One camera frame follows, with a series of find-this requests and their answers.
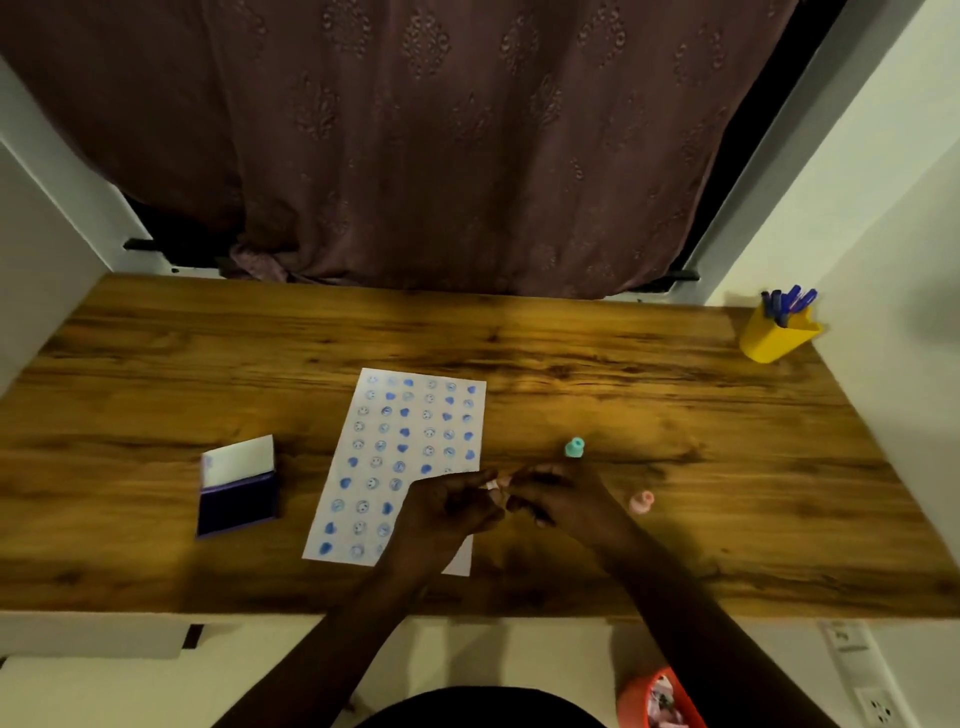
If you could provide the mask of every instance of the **wood grain surface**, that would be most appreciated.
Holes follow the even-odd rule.
[[[960,574],[817,353],[760,365],[745,309],[109,276],[0,403],[0,609],[315,613],[300,558],[363,366],[485,379],[483,464],[573,435],[732,614],[958,617]],[[282,518],[194,540],[200,455],[273,433]],[[509,517],[447,615],[635,615],[563,533]]]

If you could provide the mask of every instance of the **yellow pen holder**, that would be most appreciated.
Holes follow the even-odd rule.
[[[747,326],[740,333],[740,350],[760,364],[776,361],[809,341],[824,328],[810,321],[810,309],[805,308],[787,319],[786,328],[780,328],[773,319],[763,315],[763,303],[756,307]]]

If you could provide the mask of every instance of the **blue pen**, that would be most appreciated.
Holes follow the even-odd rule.
[[[817,300],[817,289],[811,288],[806,292],[806,294],[799,301],[795,301],[793,305],[790,306],[790,313],[800,313],[816,300]]]
[[[793,302],[795,302],[799,298],[800,292],[802,290],[803,289],[799,285],[795,285],[793,288],[790,289],[789,293],[783,294],[783,299],[780,301],[780,305],[783,306],[784,311],[787,311],[787,312],[790,311],[790,306],[792,306]]]

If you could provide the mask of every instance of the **wall socket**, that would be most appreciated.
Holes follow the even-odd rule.
[[[904,723],[897,703],[883,688],[854,688],[853,694],[860,701],[867,725],[871,728],[903,728]]]
[[[837,652],[857,652],[870,649],[867,627],[859,621],[830,621],[824,631]]]

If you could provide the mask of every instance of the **brown curtain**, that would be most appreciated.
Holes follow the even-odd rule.
[[[0,50],[259,278],[595,298],[660,276],[796,0],[6,0]]]

